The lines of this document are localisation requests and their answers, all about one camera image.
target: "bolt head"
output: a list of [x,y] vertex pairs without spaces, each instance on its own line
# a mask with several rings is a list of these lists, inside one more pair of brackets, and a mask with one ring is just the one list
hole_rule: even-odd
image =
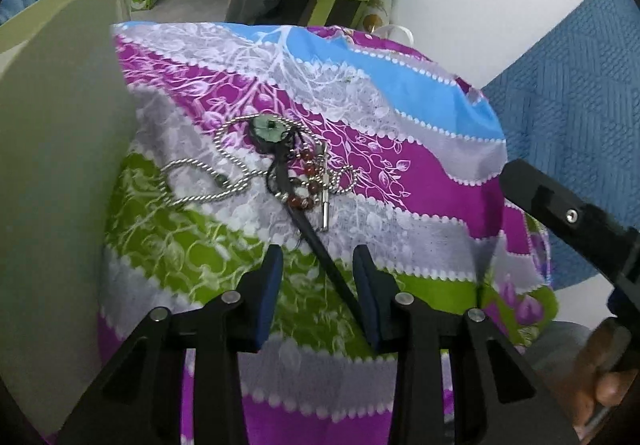
[[578,220],[578,212],[573,208],[570,208],[567,210],[564,218],[566,219],[566,222],[574,224]]
[[406,291],[396,293],[396,302],[402,306],[409,306],[414,302],[414,300],[414,296]]
[[471,308],[467,312],[467,315],[471,320],[473,320],[473,322],[482,322],[486,318],[484,311],[478,308]]
[[153,322],[160,322],[161,320],[166,319],[169,316],[169,310],[162,306],[158,306],[157,308],[153,308],[149,312],[149,318],[153,320]]
[[225,291],[222,294],[222,301],[225,304],[235,304],[241,298],[241,295],[236,290]]

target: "stool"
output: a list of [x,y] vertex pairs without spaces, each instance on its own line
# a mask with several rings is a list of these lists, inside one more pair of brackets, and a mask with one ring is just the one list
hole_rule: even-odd
[[310,17],[306,26],[348,26],[355,28],[369,0],[310,0]]

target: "black plastic bracket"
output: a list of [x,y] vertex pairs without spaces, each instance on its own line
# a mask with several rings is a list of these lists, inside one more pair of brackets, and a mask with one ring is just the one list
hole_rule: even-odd
[[604,210],[524,160],[505,165],[500,175],[504,196],[554,232],[595,266],[618,290],[610,308],[640,336],[640,234],[624,229]]
[[398,352],[388,445],[445,445],[443,349],[454,388],[455,443],[572,445],[570,422],[535,372],[480,309],[436,311],[377,270],[367,247],[353,253],[367,341]]
[[151,310],[82,395],[56,445],[179,445],[188,348],[196,349],[195,443],[248,445],[238,352],[255,353],[268,338],[282,266],[282,249],[271,245],[260,269],[203,308]]

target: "gray floor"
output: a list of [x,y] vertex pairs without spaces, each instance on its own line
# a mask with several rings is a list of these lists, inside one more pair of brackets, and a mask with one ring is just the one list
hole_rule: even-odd
[[228,0],[158,0],[151,10],[135,11],[132,20],[153,22],[220,22]]

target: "blue fabric stripe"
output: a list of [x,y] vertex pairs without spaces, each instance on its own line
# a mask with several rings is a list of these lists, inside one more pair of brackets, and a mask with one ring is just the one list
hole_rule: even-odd
[[[225,27],[252,42],[277,43],[283,33],[281,26]],[[458,86],[446,85],[385,59],[355,53],[344,38],[322,39],[304,28],[291,27],[287,48],[294,58],[305,62],[346,63],[363,70],[390,105],[417,120],[462,136],[504,139],[498,118],[486,100],[471,104]]]
[[152,22],[149,20],[128,20],[123,22],[121,25],[123,26],[140,26],[140,25],[153,25],[158,24],[157,22]]

